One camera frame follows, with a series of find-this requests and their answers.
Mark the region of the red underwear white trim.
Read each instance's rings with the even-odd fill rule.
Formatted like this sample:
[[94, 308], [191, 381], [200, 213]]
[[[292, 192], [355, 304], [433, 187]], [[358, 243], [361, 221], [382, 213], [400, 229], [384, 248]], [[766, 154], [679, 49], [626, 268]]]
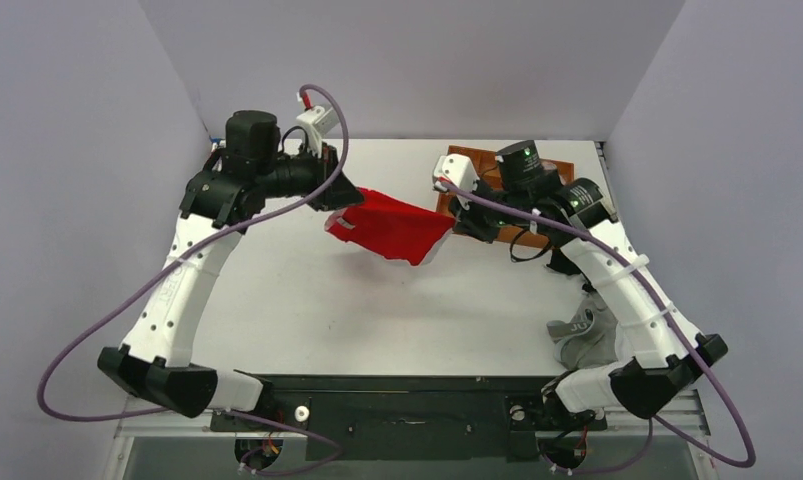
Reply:
[[332, 213], [324, 230], [388, 261], [429, 263], [450, 236], [455, 219], [381, 193], [359, 188], [364, 202]]

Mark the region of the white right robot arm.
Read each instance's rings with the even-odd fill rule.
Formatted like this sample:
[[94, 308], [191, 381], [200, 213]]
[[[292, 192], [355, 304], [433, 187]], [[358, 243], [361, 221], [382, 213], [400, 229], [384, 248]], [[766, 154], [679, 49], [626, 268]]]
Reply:
[[542, 392], [541, 413], [555, 427], [580, 414], [621, 407], [654, 417], [728, 351], [673, 304], [650, 273], [601, 187], [587, 178], [564, 179], [533, 141], [499, 150], [501, 184], [490, 186], [461, 154], [442, 156], [433, 171], [436, 190], [451, 195], [459, 233], [490, 243], [515, 226], [544, 236], [553, 267], [582, 276], [589, 298], [569, 323], [549, 332], [561, 353], [576, 359]]

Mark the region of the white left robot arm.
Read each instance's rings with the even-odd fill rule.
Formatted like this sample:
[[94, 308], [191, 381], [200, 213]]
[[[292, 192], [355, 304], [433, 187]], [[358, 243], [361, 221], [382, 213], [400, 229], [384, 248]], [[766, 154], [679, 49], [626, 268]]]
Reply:
[[319, 212], [363, 202], [324, 140], [339, 122], [329, 104], [305, 110], [296, 118], [305, 138], [289, 154], [275, 115], [241, 110], [227, 120], [224, 139], [186, 186], [165, 276], [121, 344], [101, 351], [101, 372], [128, 394], [189, 418], [236, 410], [249, 429], [272, 423], [276, 405], [262, 381], [193, 363], [195, 335], [228, 257], [268, 200], [300, 197]]

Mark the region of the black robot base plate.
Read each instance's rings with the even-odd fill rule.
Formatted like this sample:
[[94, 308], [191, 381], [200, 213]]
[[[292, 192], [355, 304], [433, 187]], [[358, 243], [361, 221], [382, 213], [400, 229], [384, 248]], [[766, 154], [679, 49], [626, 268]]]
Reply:
[[562, 428], [547, 376], [267, 374], [257, 415], [338, 443], [345, 460], [534, 461]]

